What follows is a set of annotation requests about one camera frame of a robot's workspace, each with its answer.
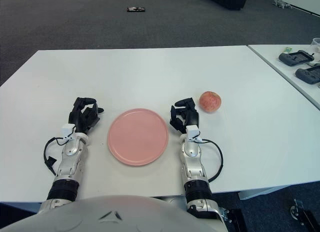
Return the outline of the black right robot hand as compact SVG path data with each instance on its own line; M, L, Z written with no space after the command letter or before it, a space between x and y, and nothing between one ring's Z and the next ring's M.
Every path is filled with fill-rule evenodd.
M187 133L187 126L199 128L199 113L192 97L177 101L170 109L170 125L180 131Z

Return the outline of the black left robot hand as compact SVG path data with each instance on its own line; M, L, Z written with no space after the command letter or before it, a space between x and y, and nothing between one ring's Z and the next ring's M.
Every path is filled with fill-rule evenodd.
M76 133L87 135L89 130L100 120L99 114L103 112L104 109L98 107L94 98L77 97L73 109L69 113L68 123L75 125Z

